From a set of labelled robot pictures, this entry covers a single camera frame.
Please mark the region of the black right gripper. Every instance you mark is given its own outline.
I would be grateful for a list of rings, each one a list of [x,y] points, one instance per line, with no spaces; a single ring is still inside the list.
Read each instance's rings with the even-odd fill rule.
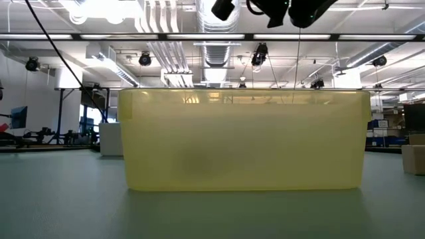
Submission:
[[[267,15],[267,28],[280,27],[290,6],[290,0],[246,0],[246,6],[253,15]]]

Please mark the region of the tan wooden cube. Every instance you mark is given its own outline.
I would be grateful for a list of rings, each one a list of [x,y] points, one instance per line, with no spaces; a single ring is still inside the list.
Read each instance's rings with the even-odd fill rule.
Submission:
[[[425,145],[425,133],[410,134],[408,136],[409,145]]]
[[[402,166],[405,173],[425,175],[425,145],[403,145]]]

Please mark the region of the translucent yellow plastic bin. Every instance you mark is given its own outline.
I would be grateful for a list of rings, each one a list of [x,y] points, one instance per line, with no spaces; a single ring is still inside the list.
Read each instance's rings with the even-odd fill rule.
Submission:
[[[118,119],[139,191],[283,191],[361,185],[368,92],[126,89]]]

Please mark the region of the blue storage shelf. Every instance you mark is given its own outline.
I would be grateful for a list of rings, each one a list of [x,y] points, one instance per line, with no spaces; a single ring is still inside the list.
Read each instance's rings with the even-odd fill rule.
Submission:
[[[393,126],[387,119],[373,119],[367,125],[367,147],[401,147],[406,134],[401,125]]]

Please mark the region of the black cabinet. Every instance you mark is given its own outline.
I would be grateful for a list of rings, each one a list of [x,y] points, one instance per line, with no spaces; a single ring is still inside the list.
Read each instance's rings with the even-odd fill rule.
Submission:
[[[425,131],[425,104],[405,104],[403,110],[408,131]]]

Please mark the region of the white plastic bin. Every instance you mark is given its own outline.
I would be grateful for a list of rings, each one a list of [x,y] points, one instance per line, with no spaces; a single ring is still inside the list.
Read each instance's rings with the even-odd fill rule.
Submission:
[[[121,125],[115,123],[101,123],[99,125],[100,153],[102,156],[122,156]]]

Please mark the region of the blue-screen monitor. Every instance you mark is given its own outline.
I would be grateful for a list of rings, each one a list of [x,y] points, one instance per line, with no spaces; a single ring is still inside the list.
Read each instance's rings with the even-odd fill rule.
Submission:
[[[26,128],[28,107],[22,106],[11,110],[11,128]]]

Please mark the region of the silver ceiling duct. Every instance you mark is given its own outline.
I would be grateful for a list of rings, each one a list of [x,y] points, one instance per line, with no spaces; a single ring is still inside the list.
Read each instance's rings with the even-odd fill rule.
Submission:
[[[230,0],[234,9],[228,19],[221,20],[212,12],[216,0],[195,0],[197,10],[197,25],[200,33],[235,33],[240,16],[240,0]],[[204,45],[201,47],[203,56],[203,76],[208,83],[218,84],[226,80],[227,69],[230,66],[232,46]]]

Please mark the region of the black metal frame stand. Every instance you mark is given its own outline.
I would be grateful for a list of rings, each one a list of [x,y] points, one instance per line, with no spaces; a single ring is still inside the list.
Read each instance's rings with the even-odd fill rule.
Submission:
[[[111,88],[96,86],[96,87],[89,87],[89,89],[86,89],[83,86],[81,86],[79,88],[55,88],[55,90],[60,92],[57,129],[56,129],[56,133],[54,134],[54,136],[50,139],[50,141],[48,143],[55,140],[57,145],[60,144],[60,136],[62,135],[60,132],[61,132],[61,127],[62,127],[63,102],[74,91],[80,91],[80,92],[83,91],[86,95],[90,96],[90,92],[105,90],[106,91],[106,105],[104,106],[104,110],[101,110],[100,108],[98,108],[98,111],[100,112],[100,114],[102,116],[102,121],[108,123],[107,118],[108,118],[108,113],[109,113],[109,109],[110,109],[110,92],[112,90]]]

